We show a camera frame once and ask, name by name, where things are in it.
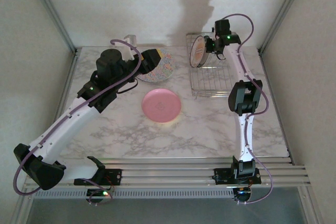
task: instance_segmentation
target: pink plate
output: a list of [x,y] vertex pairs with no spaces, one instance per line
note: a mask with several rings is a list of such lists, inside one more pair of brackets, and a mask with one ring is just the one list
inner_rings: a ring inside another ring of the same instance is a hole
[[154,89],[145,95],[141,107],[150,120],[167,123],[177,118],[181,112],[181,101],[168,89]]

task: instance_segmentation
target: wire rack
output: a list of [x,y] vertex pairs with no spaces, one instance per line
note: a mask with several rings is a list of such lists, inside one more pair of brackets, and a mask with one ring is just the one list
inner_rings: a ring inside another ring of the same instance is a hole
[[[210,36],[211,33],[189,33],[186,35],[188,62],[195,39],[199,36]],[[216,55],[209,54],[207,61],[200,68],[189,65],[192,95],[195,97],[228,97],[233,87],[233,76],[227,60],[219,60]]]

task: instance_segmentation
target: plate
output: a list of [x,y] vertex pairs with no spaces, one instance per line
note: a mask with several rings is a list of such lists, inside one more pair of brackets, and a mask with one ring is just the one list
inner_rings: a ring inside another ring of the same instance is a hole
[[190,52],[190,66],[193,68],[196,68],[198,64],[200,64],[200,61],[203,58],[205,52],[205,39],[202,35],[199,35],[192,47]]
[[180,98],[168,89],[154,89],[142,100],[143,113],[152,121],[167,123],[173,121],[181,112]]
[[162,53],[158,66],[147,74],[141,74],[137,78],[145,82],[159,82],[168,79],[174,71],[174,59],[166,50],[158,49]]

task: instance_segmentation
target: colorful dotted plate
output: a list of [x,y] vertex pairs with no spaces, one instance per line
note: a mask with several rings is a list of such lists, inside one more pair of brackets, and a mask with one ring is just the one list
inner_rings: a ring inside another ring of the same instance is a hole
[[151,72],[147,74],[141,74],[138,76],[139,80],[145,82],[159,82],[168,79],[174,71],[174,59],[171,54],[166,50],[158,49],[161,51],[163,57],[160,60],[158,66]]

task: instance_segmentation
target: marble tabletop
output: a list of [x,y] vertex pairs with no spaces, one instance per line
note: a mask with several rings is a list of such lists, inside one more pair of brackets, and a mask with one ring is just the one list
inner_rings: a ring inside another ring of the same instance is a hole
[[[140,51],[150,48],[153,47],[138,47]],[[227,98],[195,99],[191,93],[186,47],[159,48],[168,51],[175,60],[176,67],[172,76],[157,83],[139,81],[135,89],[118,95],[98,118],[74,137],[62,152],[62,157],[231,157],[234,154],[235,114],[229,110]],[[90,79],[96,69],[96,59],[106,49],[108,47],[82,48],[67,106]],[[257,50],[245,47],[243,52],[254,76],[263,81],[263,89],[271,101],[269,111],[254,119],[254,152],[263,157],[288,157]],[[170,123],[152,122],[142,112],[143,97],[156,88],[169,89],[181,99],[181,114]],[[264,107],[265,101],[261,99],[258,109]]]

